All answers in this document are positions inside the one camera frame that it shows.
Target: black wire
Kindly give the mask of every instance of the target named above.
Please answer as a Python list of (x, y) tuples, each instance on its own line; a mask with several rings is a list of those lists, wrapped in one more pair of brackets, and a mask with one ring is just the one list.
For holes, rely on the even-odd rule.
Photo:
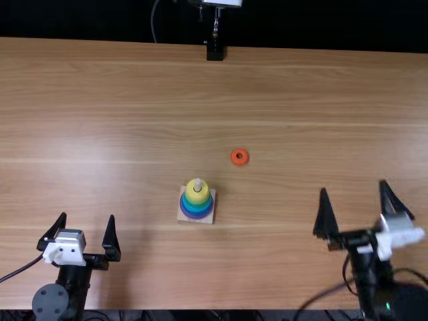
[(14, 276), (16, 276), (17, 274), (20, 274), (21, 272), (25, 271), (26, 269), (28, 269), (28, 268), (30, 268), (31, 266), (33, 266), (34, 264), (36, 264), (36, 263), (37, 263), (38, 261), (40, 261), (41, 259), (43, 259), (43, 254), (40, 254), (40, 255), (37, 257), (37, 259), (35, 259), (34, 261), (29, 262), (27, 265), (25, 265), (25, 266), (23, 266), (23, 267), (19, 268), (18, 270), (14, 271), (14, 272), (12, 272), (12, 273), (10, 273), (10, 274), (7, 274), (6, 276), (3, 276), (3, 277), (0, 279), (0, 283), (1, 283), (1, 282), (4, 282), (4, 281), (6, 281), (6, 280), (8, 280), (8, 279), (10, 279), (10, 278), (12, 278), (12, 277), (14, 277)]
[(327, 315), (327, 317), (328, 317), (328, 319), (329, 319), (330, 321), (336, 321), (336, 320), (332, 317), (332, 315), (329, 313), (329, 311), (324, 310), (324, 312), (326, 313), (326, 315)]
[(407, 272), (407, 273), (413, 274), (414, 276), (417, 276), (419, 279), (421, 279), (425, 283), (426, 286), (428, 286), (428, 278), (424, 276), (421, 272), (409, 269), (407, 267), (404, 267), (404, 268), (401, 267), (399, 269), (395, 269), (393, 273), (397, 274), (401, 272)]
[(16, 316), (14, 316), (12, 312), (10, 312), (9, 310), (6, 310), (5, 312), (9, 315), (9, 320), (17, 321)]
[(346, 319), (349, 321), (352, 321), (352, 318), (344, 311), (344, 310), (338, 310), (340, 314), (342, 314)]
[[(349, 284), (354, 283), (354, 279), (347, 279)], [(330, 289), (324, 290), (323, 292), (320, 292), (318, 294), (316, 294), (315, 296), (313, 296), (312, 298), (310, 298), (309, 300), (307, 300), (306, 302), (304, 302), (300, 307), (299, 310), (297, 310), (296, 314), (293, 317), (293, 321), (298, 321), (300, 314), (308, 307), (310, 306), (312, 303), (314, 303), (315, 301), (321, 300), (322, 298), (329, 296), (330, 294), (341, 290), (342, 288), (345, 288), (346, 284), (345, 283), (341, 283), (338, 284)]]
[(111, 321), (110, 318), (108, 317), (108, 315), (105, 314), (105, 313), (103, 313), (103, 312), (101, 312), (101, 311), (98, 311), (98, 310), (88, 310), (88, 312), (98, 313), (99, 315), (105, 317), (108, 321)]
[(346, 256), (345, 262), (343, 262), (343, 268), (342, 268), (342, 277), (343, 281), (345, 282), (345, 286), (348, 288), (349, 292), (354, 294), (355, 296), (358, 296), (358, 294), (350, 287), (350, 284), (346, 281), (346, 269), (348, 267), (350, 260), (349, 254)]
[(257, 316), (259, 317), (259, 319), (260, 319), (261, 321), (265, 321), (265, 318), (261, 315), (261, 313), (260, 313), (260, 311), (259, 311), (259, 310), (255, 311), (255, 313), (257, 314)]

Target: blue ring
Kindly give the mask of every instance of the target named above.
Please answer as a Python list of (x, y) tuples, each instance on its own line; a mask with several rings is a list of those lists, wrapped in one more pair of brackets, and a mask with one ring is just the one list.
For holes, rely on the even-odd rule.
[(183, 193), (183, 205), (185, 206), (186, 210), (188, 210), (189, 212), (192, 213), (200, 213), (200, 212), (204, 212), (207, 210), (207, 208), (210, 206), (211, 204), (211, 195), (210, 197), (208, 197), (208, 199), (200, 204), (200, 205), (195, 205), (192, 204), (186, 197), (186, 194)]
[(180, 197), (180, 209), (184, 213), (184, 215), (186, 215), (187, 217), (190, 217), (191, 219), (203, 219), (204, 217), (208, 216), (208, 214), (210, 214), (211, 210), (213, 209), (214, 202), (211, 201), (210, 206), (204, 212), (199, 212), (199, 213), (191, 212), (191, 211), (188, 211), (185, 208), (185, 206), (183, 205), (183, 199), (184, 199), (184, 197), (181, 195), (181, 197)]

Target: table surface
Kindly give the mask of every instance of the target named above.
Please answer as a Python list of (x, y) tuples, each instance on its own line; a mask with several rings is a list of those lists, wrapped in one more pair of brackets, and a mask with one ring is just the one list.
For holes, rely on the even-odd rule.
[[(231, 47), (206, 62), (202, 46), (2, 38), (0, 97), (1, 274), (62, 211), (102, 253), (115, 214), (122, 261), (92, 274), (87, 308), (297, 308), (342, 279), (346, 253), (312, 235), (321, 187), (343, 230), (379, 217), (379, 179), (428, 228), (427, 55)], [(177, 223), (195, 177), (217, 190), (214, 225)], [(428, 273), (427, 250), (393, 263)], [(0, 308), (30, 308), (57, 274), (39, 262), (6, 281)]]

